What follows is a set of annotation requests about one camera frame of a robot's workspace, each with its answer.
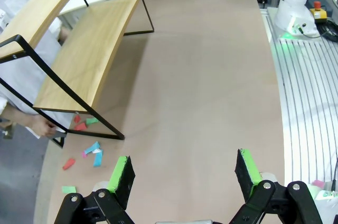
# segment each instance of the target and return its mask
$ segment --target hand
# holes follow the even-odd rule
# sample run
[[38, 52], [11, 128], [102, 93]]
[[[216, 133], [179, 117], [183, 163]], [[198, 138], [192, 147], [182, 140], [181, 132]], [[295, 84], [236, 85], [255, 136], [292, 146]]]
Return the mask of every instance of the hand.
[[39, 136], [50, 137], [57, 132], [55, 124], [51, 123], [41, 115], [32, 115], [29, 128]]

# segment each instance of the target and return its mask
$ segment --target white lab coat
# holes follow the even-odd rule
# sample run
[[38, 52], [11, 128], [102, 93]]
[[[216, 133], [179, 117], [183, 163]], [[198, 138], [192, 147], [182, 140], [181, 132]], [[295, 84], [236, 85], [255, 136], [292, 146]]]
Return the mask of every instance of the white lab coat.
[[[10, 18], [13, 18], [27, 1], [28, 0], [0, 0], [0, 8], [4, 10]], [[51, 25], [35, 49], [37, 54], [48, 65], [51, 65], [60, 49], [57, 36], [59, 35], [61, 24], [58, 21], [59, 20]], [[0, 64], [0, 77], [28, 101], [34, 103], [46, 74], [29, 57], [26, 57]], [[20, 101], [4, 86], [0, 85], [0, 113], [2, 113], [7, 101], [25, 113], [36, 114], [32, 108]], [[73, 114], [45, 112], [64, 127], [69, 128]]]

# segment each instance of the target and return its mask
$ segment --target person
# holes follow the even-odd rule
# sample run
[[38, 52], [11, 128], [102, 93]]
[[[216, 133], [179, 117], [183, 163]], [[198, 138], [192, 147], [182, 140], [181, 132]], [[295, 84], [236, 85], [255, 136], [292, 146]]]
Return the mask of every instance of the person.
[[[12, 19], [28, 0], [0, 0], [0, 9]], [[36, 53], [50, 66], [54, 61], [67, 31], [63, 31], [61, 21], [56, 19], [44, 34], [35, 48]], [[12, 88], [18, 91], [29, 102], [34, 103], [46, 74], [29, 57], [0, 64], [0, 77]], [[45, 111], [55, 121], [69, 128], [73, 114]], [[31, 130], [36, 136], [51, 137], [57, 127], [38, 115], [35, 110], [19, 100], [14, 94], [0, 85], [0, 118], [7, 121], [0, 126], [8, 126], [12, 122], [21, 124]]]

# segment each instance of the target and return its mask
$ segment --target black metal frame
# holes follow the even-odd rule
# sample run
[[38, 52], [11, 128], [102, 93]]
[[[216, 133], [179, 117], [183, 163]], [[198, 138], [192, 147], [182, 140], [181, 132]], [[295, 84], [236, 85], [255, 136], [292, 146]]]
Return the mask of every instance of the black metal frame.
[[[88, 7], [89, 4], [86, 0], [84, 0], [86, 6]], [[137, 31], [137, 32], [129, 32], [124, 33], [124, 35], [134, 35], [134, 34], [143, 34], [143, 33], [153, 33], [154, 32], [154, 26], [152, 23], [152, 20], [150, 18], [148, 9], [146, 7], [145, 1], [142, 0], [144, 8], [146, 10], [148, 19], [150, 21], [150, 24], [152, 26], [152, 30], [149, 31]], [[96, 117], [102, 124], [104, 124], [108, 129], [110, 129], [115, 134], [103, 134], [103, 133], [95, 133], [95, 132], [87, 132], [87, 131], [78, 131], [73, 129], [67, 129], [64, 126], [62, 126], [60, 123], [56, 122], [53, 118], [51, 118], [49, 115], [47, 115], [43, 110], [49, 110], [49, 111], [59, 111], [59, 112], [70, 112], [73, 113], [74, 111], [70, 110], [52, 110], [52, 109], [41, 109], [37, 107], [33, 107], [33, 104], [28, 101], [25, 97], [23, 97], [19, 92], [17, 92], [14, 88], [12, 88], [9, 84], [7, 84], [1, 77], [0, 77], [0, 84], [2, 84], [8, 91], [10, 91], [12, 94], [14, 94], [19, 100], [27, 104], [29, 107], [34, 109], [38, 114], [55, 124], [56, 126], [60, 127], [62, 130], [65, 131], [65, 133], [73, 133], [78, 135], [86, 135], [86, 136], [93, 136], [93, 137], [103, 137], [103, 138], [111, 138], [111, 139], [119, 139], [124, 140], [125, 136], [116, 129], [112, 124], [110, 124], [108, 121], [106, 121], [99, 113], [97, 113], [92, 107], [90, 107], [80, 96], [78, 96], [64, 81], [61, 80], [61, 78], [39, 57], [39, 55], [34, 51], [34, 49], [27, 43], [27, 41], [20, 35], [13, 36], [4, 42], [0, 43], [0, 48], [12, 43], [16, 42], [18, 43], [21, 48], [23, 49], [22, 52], [12, 54], [10, 56], [6, 56], [0, 59], [0, 64], [6, 63], [12, 60], [24, 58], [24, 57], [30, 57], [61, 89], [63, 89], [73, 100], [75, 100], [81, 107], [83, 107], [87, 112], [82, 112], [85, 114], [91, 114], [93, 117]], [[63, 147], [64, 144], [64, 137], [61, 137], [60, 141], [57, 141], [56, 139], [52, 139], [53, 142], [58, 144], [60, 147]]]

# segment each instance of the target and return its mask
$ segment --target red paper scrap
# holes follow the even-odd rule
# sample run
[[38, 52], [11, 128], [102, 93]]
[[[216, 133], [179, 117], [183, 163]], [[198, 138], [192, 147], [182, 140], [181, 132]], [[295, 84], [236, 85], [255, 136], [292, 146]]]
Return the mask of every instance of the red paper scrap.
[[73, 158], [69, 158], [69, 160], [65, 163], [65, 165], [62, 167], [63, 170], [69, 169], [73, 164], [75, 163], [75, 160]]
[[83, 122], [81, 124], [78, 124], [76, 127], [75, 127], [75, 130], [85, 130], [87, 129], [87, 126], [86, 126], [86, 123]]
[[74, 118], [74, 122], [78, 123], [81, 120], [81, 117], [79, 115], [76, 115]]

